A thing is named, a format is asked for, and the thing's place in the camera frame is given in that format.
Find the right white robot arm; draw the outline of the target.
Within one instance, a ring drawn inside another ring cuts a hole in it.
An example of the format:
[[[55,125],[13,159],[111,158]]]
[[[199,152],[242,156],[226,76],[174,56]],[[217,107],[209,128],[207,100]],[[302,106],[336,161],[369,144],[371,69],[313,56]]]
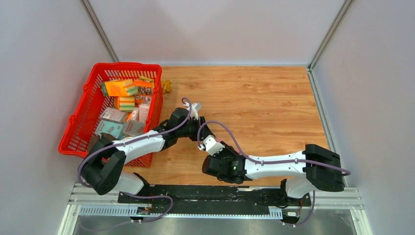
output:
[[[316,144],[291,154],[260,157],[237,152],[225,143],[207,149],[202,172],[230,184],[266,177],[284,177],[280,201],[291,205],[314,190],[340,192],[343,177],[350,171],[341,167],[340,155]]]

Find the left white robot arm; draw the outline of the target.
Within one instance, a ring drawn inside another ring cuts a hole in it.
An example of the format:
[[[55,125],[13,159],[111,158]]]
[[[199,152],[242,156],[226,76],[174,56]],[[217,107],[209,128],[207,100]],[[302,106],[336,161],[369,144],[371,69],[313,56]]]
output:
[[[176,108],[169,119],[140,136],[120,141],[101,137],[79,166],[79,181],[99,195],[115,190],[129,193],[136,202],[144,203],[149,198],[149,189],[137,174],[123,172],[124,166],[147,154],[168,149],[179,138],[203,141],[213,134],[204,125],[205,121],[193,108]]]

